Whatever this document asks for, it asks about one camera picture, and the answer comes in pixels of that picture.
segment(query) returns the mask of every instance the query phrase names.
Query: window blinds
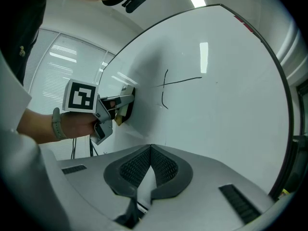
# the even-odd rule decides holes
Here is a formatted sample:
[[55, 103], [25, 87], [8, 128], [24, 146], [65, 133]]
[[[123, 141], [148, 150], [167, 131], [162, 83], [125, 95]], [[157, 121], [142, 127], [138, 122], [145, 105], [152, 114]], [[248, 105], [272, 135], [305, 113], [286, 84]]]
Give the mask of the window blinds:
[[[37, 44], [42, 45], [40, 41], [45, 39], [46, 37], [38, 38]], [[32, 100], [28, 108], [40, 114], [52, 114], [55, 107], [61, 110], [64, 90], [69, 79], [96, 82], [98, 73], [102, 73], [100, 70], [104, 69], [105, 63], [108, 64], [114, 56], [103, 49], [63, 34], [60, 34], [52, 44], [49, 40], [49, 46], [48, 50], [44, 51], [46, 54], [33, 76], [30, 89]], [[39, 53], [36, 49], [33, 48], [32, 54], [33, 59], [38, 58]], [[31, 64], [29, 64], [31, 67], [26, 70], [29, 71], [28, 76], [34, 68]], [[69, 159], [72, 152], [72, 139], [40, 146], [42, 149], [51, 149], [57, 160]], [[89, 137], [77, 138], [76, 158], [89, 155]]]
[[33, 79], [34, 73], [44, 56], [44, 53], [49, 48], [50, 44], [56, 39], [59, 35], [57, 32], [42, 30], [40, 29], [38, 32], [38, 38], [36, 43], [33, 46], [31, 54], [29, 55], [27, 64], [26, 64], [26, 72], [24, 79], [24, 88], [26, 91], [29, 91], [31, 81]]

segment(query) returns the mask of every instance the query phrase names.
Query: mounted camera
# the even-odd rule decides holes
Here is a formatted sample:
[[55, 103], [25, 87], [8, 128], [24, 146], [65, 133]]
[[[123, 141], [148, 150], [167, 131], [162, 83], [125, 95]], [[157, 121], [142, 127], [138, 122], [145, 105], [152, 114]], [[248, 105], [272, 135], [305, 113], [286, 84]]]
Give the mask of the mounted camera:
[[126, 0], [125, 3], [122, 4], [122, 6], [125, 8], [127, 13], [132, 13], [145, 1], [146, 0]]

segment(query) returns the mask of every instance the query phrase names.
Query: whiteboard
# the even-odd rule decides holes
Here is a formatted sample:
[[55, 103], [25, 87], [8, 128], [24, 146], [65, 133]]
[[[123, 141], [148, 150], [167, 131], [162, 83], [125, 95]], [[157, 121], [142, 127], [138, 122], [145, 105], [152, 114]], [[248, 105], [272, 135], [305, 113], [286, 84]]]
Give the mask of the whiteboard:
[[131, 117], [100, 151], [166, 145], [221, 161], [269, 193], [293, 129], [288, 102], [268, 50], [230, 11], [193, 9], [146, 30], [104, 69], [99, 94], [126, 84], [136, 88]]

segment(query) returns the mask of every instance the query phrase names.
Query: ceiling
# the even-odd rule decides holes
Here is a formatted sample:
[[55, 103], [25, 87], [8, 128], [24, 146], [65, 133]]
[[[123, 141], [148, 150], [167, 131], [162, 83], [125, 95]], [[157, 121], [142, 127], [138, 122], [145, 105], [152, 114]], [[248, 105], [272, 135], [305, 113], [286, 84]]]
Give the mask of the ceiling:
[[[205, 0], [207, 5], [218, 3], [226, 5], [256, 28], [259, 24], [261, 2], [262, 0]], [[131, 14], [126, 13], [121, 4], [112, 8], [131, 19], [142, 29], [147, 29], [171, 15], [193, 8], [193, 4], [191, 0], [147, 0]]]

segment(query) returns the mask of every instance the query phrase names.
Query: drawn line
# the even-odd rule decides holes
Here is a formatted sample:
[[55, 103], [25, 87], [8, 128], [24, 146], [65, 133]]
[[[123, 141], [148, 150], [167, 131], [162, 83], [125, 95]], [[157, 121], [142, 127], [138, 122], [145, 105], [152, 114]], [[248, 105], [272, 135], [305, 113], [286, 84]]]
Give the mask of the drawn line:
[[163, 98], [164, 98], [164, 91], [163, 91], [163, 93], [162, 93], [162, 104], [163, 104], [163, 106], [164, 106], [165, 108], [168, 109], [168, 107], [164, 105]]
[[[165, 88], [165, 80], [166, 80], [166, 75], [167, 75], [167, 72], [168, 72], [168, 69], [167, 69], [167, 71], [165, 72], [164, 83], [163, 83], [163, 85], [162, 85], [162, 86], [163, 86], [163, 90], [164, 90], [164, 88]], [[162, 92], [162, 104], [163, 104], [163, 106], [164, 106], [165, 108], [167, 108], [167, 109], [168, 109], [168, 107], [164, 105], [164, 101], [163, 101], [163, 99], [164, 99], [164, 91]]]
[[188, 80], [192, 80], [192, 79], [201, 79], [202, 77], [194, 77], [194, 78], [190, 78], [190, 79], [185, 79], [185, 80], [180, 80], [180, 81], [176, 81], [176, 82], [170, 82], [165, 84], [165, 81], [163, 83], [163, 85], [159, 85], [159, 86], [155, 86], [155, 87], [161, 87], [161, 86], [166, 86], [166, 85], [171, 85], [171, 84], [175, 84], [175, 83], [180, 83], [180, 82], [184, 82], [184, 81], [188, 81]]
[[164, 83], [163, 83], [164, 88], [165, 88], [165, 80], [166, 80], [167, 72], [168, 72], [168, 69], [167, 69], [167, 71], [165, 72], [165, 78], [164, 78]]

